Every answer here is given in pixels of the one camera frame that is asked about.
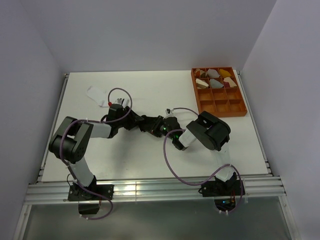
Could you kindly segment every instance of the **metal frame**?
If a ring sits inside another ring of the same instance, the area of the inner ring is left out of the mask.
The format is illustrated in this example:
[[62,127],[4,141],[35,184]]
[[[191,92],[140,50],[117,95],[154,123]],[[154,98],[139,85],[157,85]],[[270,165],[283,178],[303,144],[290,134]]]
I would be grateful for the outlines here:
[[294,215],[291,211],[291,208],[288,204],[287,196],[279,196],[280,205],[282,208],[283,216],[286,221],[290,236],[292,240],[301,240],[301,236],[294,218]]
[[15,228],[13,240],[22,240],[27,227],[32,205],[23,205],[20,213],[18,223]]
[[[56,126],[57,118],[59,115],[59,110],[64,97],[65,89],[67,86],[69,74],[65,75],[61,95],[59,98],[57,110],[55,113],[54,121],[52,124],[50,137],[54,132]],[[248,102],[248,98],[245,89],[242,85],[242,80],[240,73],[238,73],[238,78],[241,83],[241,88],[243,96],[247,103],[247,108],[249,114],[251,115],[254,129],[261,147],[263,157],[265,159],[265,164],[268,169],[268,174],[261,175],[244,175],[242,176],[243,185],[245,188],[244,203],[248,202],[248,198],[261,198],[261,197],[279,197],[285,220],[287,222],[288,228],[290,230],[291,236],[296,236],[293,239],[300,239],[297,227],[293,224],[294,219],[291,214],[288,203],[286,202],[286,192],[279,176],[273,176],[268,163],[262,142],[258,133],[258,129]],[[42,182],[42,175],[44,172],[44,167],[46,164],[46,157],[48,154],[48,144],[45,149],[41,168],[39,171],[38,179],[36,184],[31,184],[28,186],[26,196],[24,199],[24,204],[20,214],[20,218],[15,230],[14,239],[19,240],[24,236],[24,232],[29,219],[29,214],[32,205],[57,205],[57,204],[78,204],[79,202],[69,202],[67,201],[69,185],[67,182]],[[200,182],[203,181],[204,177],[192,177],[187,179],[189,182]],[[208,197],[203,198],[201,194],[198,193],[200,187],[198,186],[188,186],[179,182],[175,178],[168,179],[144,179],[144,180],[119,180],[119,181],[98,181],[97,184],[113,184],[114,194],[113,202],[150,202],[150,201],[182,201],[182,200],[201,200],[208,199]],[[98,203],[98,201],[82,201],[81,203]]]

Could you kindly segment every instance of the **gray floor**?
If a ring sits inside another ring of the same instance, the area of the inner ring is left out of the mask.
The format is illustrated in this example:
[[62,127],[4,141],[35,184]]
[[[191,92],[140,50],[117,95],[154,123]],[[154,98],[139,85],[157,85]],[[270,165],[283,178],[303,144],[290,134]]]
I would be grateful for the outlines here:
[[[229,216],[212,200],[116,203],[107,218],[79,218],[75,204],[36,205],[25,240],[287,240],[279,199],[250,198]],[[105,213],[108,205],[104,204]]]

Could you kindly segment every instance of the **orange compartment tray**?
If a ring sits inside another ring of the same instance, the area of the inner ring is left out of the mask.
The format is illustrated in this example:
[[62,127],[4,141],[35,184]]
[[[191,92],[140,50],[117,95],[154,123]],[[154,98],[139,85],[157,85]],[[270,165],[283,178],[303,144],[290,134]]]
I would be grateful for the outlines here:
[[[214,78],[223,84],[222,88],[211,88],[210,79],[212,77],[199,78],[209,84],[209,88],[198,89],[196,84],[197,77],[195,76],[196,69],[201,69],[207,72],[209,69],[216,70],[220,77]],[[223,78],[220,74],[220,69],[228,71],[231,75],[231,79],[234,81],[237,87],[225,87]],[[195,93],[196,104],[199,113],[207,111],[218,118],[224,117],[243,117],[247,114],[247,108],[245,101],[242,97],[237,82],[236,76],[232,67],[207,67],[207,68],[192,68],[191,71],[192,83]]]

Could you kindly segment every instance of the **yellow block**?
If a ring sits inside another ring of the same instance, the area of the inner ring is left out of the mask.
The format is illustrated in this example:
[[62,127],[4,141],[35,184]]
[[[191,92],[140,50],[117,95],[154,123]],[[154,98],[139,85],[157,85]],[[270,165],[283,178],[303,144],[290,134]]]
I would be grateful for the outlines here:
[[223,77],[223,78],[231,77],[230,72],[228,72],[228,71],[226,71],[226,70],[223,70],[223,69],[220,69],[220,75],[221,75],[221,77]]

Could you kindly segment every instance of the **white wall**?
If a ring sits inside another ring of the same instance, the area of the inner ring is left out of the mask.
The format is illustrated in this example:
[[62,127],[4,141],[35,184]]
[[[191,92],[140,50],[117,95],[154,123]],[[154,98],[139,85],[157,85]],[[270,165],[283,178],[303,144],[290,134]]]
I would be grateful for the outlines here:
[[0,239],[11,239],[34,182],[63,75],[17,0],[0,2]]
[[241,69],[276,0],[21,0],[65,72]]
[[320,238],[320,1],[278,0],[243,82],[303,239]]

